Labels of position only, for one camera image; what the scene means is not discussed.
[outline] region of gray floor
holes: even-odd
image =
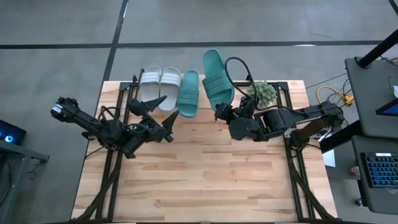
[[[111,43],[123,0],[0,0],[0,45]],[[120,43],[213,41],[381,40],[397,28],[388,0],[130,0]],[[238,56],[258,80],[304,80],[311,86],[345,73],[344,59],[364,55],[373,45],[217,47]],[[140,68],[174,66],[203,72],[208,48],[117,49],[110,80],[130,80]],[[51,118],[59,96],[78,99],[95,112],[109,49],[0,50],[0,119],[27,130],[24,145],[51,154],[26,177],[14,223],[46,223],[70,218],[87,142],[81,128]],[[398,55],[396,47],[385,54]],[[231,64],[233,79],[246,72]],[[326,82],[337,89],[346,75]],[[311,104],[321,85],[307,90]],[[325,100],[329,90],[321,92]],[[355,104],[343,108],[351,123]],[[337,168],[328,169],[339,217],[344,220],[394,223],[397,217],[358,208],[355,180],[346,180],[353,164],[350,146],[336,153]]]

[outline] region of wooden table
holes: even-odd
[[[304,82],[287,82],[293,107],[308,106]],[[114,106],[118,89],[119,82],[104,82],[98,108]],[[238,106],[241,94],[235,93],[233,105]],[[166,117],[160,111],[152,115],[158,122]],[[139,120],[130,114],[129,123]],[[174,142],[150,142],[136,151],[136,159],[123,158],[114,221],[297,220],[282,137],[268,142],[232,140],[225,122],[214,121],[214,111],[201,83],[197,116],[179,116],[173,131]],[[99,146],[97,142],[89,143],[87,153]],[[106,150],[101,150],[85,161],[72,217],[82,214],[98,193],[105,157]],[[312,192],[336,216],[321,152],[308,147],[303,157]],[[302,192],[300,197],[306,211]],[[107,208],[105,200],[103,214]]]

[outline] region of teal slide sandal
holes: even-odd
[[[216,111],[216,105],[221,103],[231,104],[234,100],[234,86],[225,74],[224,61],[220,53],[213,49],[203,56],[205,79],[202,81],[211,108]]]
[[[197,115],[199,100],[199,74],[196,71],[187,71],[181,82],[178,93],[177,108],[180,115],[193,118]]]

